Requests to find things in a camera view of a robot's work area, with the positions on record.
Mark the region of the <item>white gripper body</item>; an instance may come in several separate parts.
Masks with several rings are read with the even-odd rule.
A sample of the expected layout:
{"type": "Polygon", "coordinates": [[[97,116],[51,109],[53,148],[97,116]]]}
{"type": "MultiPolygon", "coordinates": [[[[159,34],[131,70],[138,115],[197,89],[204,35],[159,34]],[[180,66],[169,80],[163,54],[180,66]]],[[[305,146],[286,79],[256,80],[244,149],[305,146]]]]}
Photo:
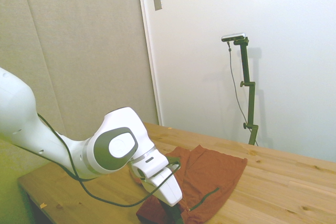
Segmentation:
{"type": "Polygon", "coordinates": [[[175,206],[182,199],[182,191],[169,168],[163,168],[159,173],[142,181],[144,188],[160,201],[175,206]]]}

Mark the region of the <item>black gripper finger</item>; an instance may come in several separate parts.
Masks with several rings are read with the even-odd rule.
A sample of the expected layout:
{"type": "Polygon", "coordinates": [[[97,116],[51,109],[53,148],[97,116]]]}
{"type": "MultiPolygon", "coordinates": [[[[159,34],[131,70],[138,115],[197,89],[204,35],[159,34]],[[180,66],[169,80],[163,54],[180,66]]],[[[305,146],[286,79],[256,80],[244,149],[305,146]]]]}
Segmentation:
{"type": "Polygon", "coordinates": [[[184,224],[178,204],[176,204],[173,207],[170,207],[170,213],[175,224],[184,224]]]}
{"type": "Polygon", "coordinates": [[[168,223],[179,223],[179,208],[178,204],[175,206],[169,206],[168,204],[164,203],[160,200],[160,204],[162,208],[164,209],[166,215],[167,215],[167,222],[168,223]]]}

